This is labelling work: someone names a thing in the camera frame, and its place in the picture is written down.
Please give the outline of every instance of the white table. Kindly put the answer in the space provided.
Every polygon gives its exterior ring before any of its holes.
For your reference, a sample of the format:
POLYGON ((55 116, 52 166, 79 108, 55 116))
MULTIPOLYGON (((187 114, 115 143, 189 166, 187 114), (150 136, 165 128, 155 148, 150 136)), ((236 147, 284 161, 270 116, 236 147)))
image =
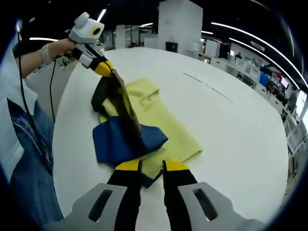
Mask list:
MULTIPOLYGON (((245 218, 268 221, 274 215, 285 191, 288 152, 282 120, 268 102, 224 71, 184 55, 148 48, 105 55, 126 82, 146 76, 160 87, 164 104, 203 147, 185 162, 199 182, 230 198, 245 218), (234 103, 183 72, 195 73, 234 103)), ((97 163, 92 139, 99 122, 90 101, 99 79, 78 64, 58 109, 53 171, 64 216, 113 172, 97 163)), ((141 190, 136 230, 170 230, 163 198, 162 180, 141 190)))

